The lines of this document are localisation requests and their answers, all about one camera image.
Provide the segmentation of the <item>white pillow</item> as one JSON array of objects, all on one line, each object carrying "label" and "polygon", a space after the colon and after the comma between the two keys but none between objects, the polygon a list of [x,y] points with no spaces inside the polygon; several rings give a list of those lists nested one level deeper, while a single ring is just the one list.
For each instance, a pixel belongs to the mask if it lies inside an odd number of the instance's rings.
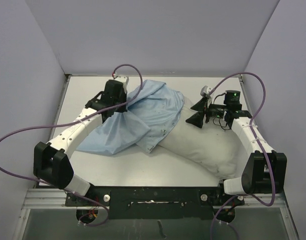
[{"label": "white pillow", "polygon": [[185,97],[178,122],[158,145],[200,164],[220,179],[234,178],[238,158],[244,150],[241,141],[231,130],[224,131],[213,123],[202,128],[186,123],[195,113],[190,109],[192,106]]}]

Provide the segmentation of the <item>light blue pillowcase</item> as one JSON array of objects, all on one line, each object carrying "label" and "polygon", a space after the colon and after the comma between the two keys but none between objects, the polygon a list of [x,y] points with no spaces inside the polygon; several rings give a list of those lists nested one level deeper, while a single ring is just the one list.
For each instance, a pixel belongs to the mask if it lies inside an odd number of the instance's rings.
[{"label": "light blue pillowcase", "polygon": [[127,111],[115,112],[77,147],[79,152],[112,156],[132,145],[150,153],[178,123],[184,95],[165,82],[147,79],[128,94]]}]

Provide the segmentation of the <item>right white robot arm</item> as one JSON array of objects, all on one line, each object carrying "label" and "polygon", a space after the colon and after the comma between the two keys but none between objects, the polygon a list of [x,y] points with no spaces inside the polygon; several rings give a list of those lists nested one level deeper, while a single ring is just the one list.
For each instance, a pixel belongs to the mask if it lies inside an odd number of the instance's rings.
[{"label": "right white robot arm", "polygon": [[204,87],[201,100],[191,107],[195,111],[186,122],[198,128],[210,119],[224,120],[246,150],[246,156],[239,160],[236,175],[223,181],[223,187],[216,190],[215,198],[220,204],[227,204],[233,195],[279,194],[284,190],[287,157],[276,152],[262,137],[249,111],[242,109],[240,91],[227,90],[223,93],[224,103],[214,104],[212,90]]}]

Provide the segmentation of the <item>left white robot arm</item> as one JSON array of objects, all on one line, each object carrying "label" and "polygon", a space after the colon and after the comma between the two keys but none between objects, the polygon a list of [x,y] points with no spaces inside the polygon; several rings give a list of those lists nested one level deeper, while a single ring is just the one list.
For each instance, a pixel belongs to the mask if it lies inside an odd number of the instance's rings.
[{"label": "left white robot arm", "polygon": [[95,193],[91,183],[74,173],[70,158],[82,141],[101,126],[115,112],[125,112],[126,106],[115,107],[97,114],[99,110],[116,106],[127,100],[127,76],[118,76],[106,82],[103,91],[89,100],[69,126],[47,143],[39,142],[33,153],[33,174],[60,190],[77,193],[77,200],[87,206],[93,203]]}]

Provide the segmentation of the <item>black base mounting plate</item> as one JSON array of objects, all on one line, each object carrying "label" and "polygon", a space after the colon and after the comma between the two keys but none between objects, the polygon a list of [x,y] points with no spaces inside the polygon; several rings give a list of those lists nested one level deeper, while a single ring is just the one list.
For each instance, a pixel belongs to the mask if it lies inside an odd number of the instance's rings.
[{"label": "black base mounting plate", "polygon": [[233,214],[244,205],[240,196],[224,193],[223,185],[202,186],[94,186],[86,195],[65,189],[67,207],[76,207],[78,224],[98,227],[112,220],[211,220]]}]

